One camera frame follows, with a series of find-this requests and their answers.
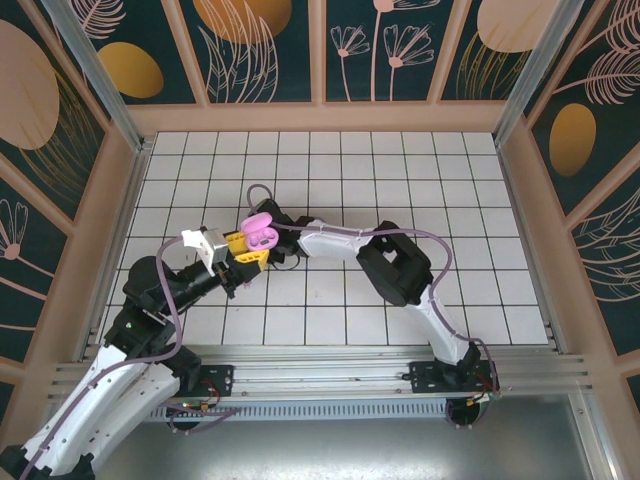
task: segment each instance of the white grid floor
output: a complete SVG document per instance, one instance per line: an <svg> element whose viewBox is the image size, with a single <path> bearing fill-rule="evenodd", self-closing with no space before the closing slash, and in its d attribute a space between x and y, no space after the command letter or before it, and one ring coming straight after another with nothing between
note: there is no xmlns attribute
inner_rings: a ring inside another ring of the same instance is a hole
<svg viewBox="0 0 640 480"><path fill-rule="evenodd" d="M438 294L458 328L493 345L548 343L491 135L457 132L159 133L100 338L124 301L132 263L184 229L235 230L256 182L294 219L391 220L444 237L455 262ZM417 242L442 269L444 250ZM180 269L195 253L176 246L165 261ZM401 310L385 305L355 261L309 259L291 271L270 268L233 300L222 289L209 294L186 314L185 343L426 344Z"/></svg>

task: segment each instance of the metal base plate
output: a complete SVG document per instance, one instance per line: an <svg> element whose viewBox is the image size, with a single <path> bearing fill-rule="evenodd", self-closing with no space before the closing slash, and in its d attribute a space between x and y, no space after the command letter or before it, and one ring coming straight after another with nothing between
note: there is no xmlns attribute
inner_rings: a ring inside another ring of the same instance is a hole
<svg viewBox="0 0 640 480"><path fill-rule="evenodd" d="M200 376L190 392L178 390L176 398L208 398L211 396L209 382L213 384L221 397L230 397L233 390L233 365L202 365Z"/></svg>
<svg viewBox="0 0 640 480"><path fill-rule="evenodd" d="M445 383L435 381L434 378L437 376L435 368L435 361L411 362L409 364L409 375L407 375L407 379L411 381L411 390L413 393L481 392L485 390L482 379L487 383L491 383L491 368L487 360L480 360L478 362L462 388L453 388Z"/></svg>

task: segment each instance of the pink toy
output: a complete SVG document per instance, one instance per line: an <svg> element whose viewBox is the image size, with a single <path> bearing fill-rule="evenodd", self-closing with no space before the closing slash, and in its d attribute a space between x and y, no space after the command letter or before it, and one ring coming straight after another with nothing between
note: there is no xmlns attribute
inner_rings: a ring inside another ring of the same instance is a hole
<svg viewBox="0 0 640 480"><path fill-rule="evenodd" d="M270 250L278 244L278 232L269 226L272 220L271 215L263 212L240 224L240 231L247 237L247 248L250 251Z"/></svg>

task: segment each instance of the pink object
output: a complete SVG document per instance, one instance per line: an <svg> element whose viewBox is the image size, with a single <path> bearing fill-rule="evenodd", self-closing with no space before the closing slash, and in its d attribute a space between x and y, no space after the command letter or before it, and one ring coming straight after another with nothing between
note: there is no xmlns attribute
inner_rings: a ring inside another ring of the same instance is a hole
<svg viewBox="0 0 640 480"><path fill-rule="evenodd" d="M258 213L240 224L240 231L245 234L247 248L252 251L270 250L278 244L278 232L271 225L271 215Z"/></svg>

